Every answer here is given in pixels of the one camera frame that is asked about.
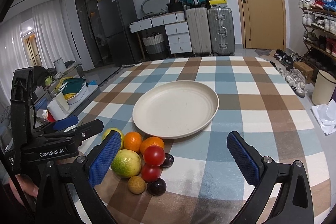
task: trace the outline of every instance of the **small round fruit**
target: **small round fruit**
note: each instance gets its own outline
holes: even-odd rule
[[[140,152],[142,136],[137,132],[128,132],[124,138],[124,148],[136,153]]]
[[[130,178],[141,170],[140,156],[132,150],[119,150],[111,164],[111,169],[122,178]]]
[[[167,190],[166,182],[163,179],[158,178],[147,185],[147,191],[154,196],[163,195]]]
[[[161,168],[171,167],[174,163],[174,157],[171,154],[166,153],[165,161],[161,164]]]
[[[160,166],[165,160],[165,151],[157,145],[147,147],[143,153],[143,160],[150,166]]]
[[[133,176],[128,180],[128,189],[133,194],[141,194],[146,189],[146,182],[139,176]]]
[[[161,168],[158,166],[149,166],[145,164],[141,170],[141,177],[147,181],[152,182],[159,178],[161,175]]]
[[[149,147],[151,145],[160,146],[162,149],[165,148],[165,144],[164,144],[163,140],[161,140],[159,137],[149,137],[148,139],[145,139],[140,146],[141,154],[143,155],[143,153],[145,152],[147,147]]]
[[[120,146],[119,150],[124,149],[124,138],[125,138],[125,135],[118,128],[112,127],[112,128],[108,128],[107,130],[105,130],[104,133],[103,133],[103,136],[101,137],[101,141],[103,141],[106,138],[106,136],[110,133],[110,131],[112,131],[112,130],[119,132],[119,134],[121,136],[121,146]]]

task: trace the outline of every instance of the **metal screw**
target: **metal screw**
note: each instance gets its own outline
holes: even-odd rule
[[[85,157],[84,156],[79,156],[78,158],[76,158],[76,161],[79,163],[82,163],[83,161],[85,161]]]
[[[54,165],[54,162],[52,160],[47,162],[47,167],[52,167]]]
[[[303,165],[302,162],[299,161],[299,160],[296,160],[296,161],[295,161],[295,164],[296,164],[298,167],[301,167],[301,166]]]
[[[270,156],[265,156],[264,161],[267,162],[268,164],[271,163],[273,160]]]

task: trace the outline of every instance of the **cardboard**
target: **cardboard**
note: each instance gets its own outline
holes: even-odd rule
[[[294,62],[294,68],[298,69],[303,76],[307,77],[306,84],[311,83],[311,78],[313,76],[314,69],[312,69],[303,62]]]

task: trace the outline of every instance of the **blue gripper pad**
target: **blue gripper pad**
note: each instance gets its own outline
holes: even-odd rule
[[[226,139],[227,148],[229,149],[232,157],[234,158],[236,164],[238,165],[241,173],[243,174],[246,182],[249,185],[257,186],[259,183],[259,167],[252,159],[250,154],[247,152],[246,148],[248,147],[247,143],[240,137],[240,141],[234,135],[233,132],[230,132]]]
[[[103,181],[121,146],[121,136],[118,132],[111,137],[109,135],[100,144],[105,146],[90,166],[88,180],[92,188]]]
[[[74,126],[75,124],[78,124],[78,117],[77,116],[71,116],[62,120],[59,120],[57,122],[55,122],[53,129],[60,131],[63,130],[65,128]]]

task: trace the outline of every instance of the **silver suitcase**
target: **silver suitcase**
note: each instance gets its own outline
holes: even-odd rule
[[[193,53],[211,53],[207,8],[188,9],[185,11],[185,15]]]
[[[208,10],[211,46],[214,54],[235,55],[235,31],[230,8]]]

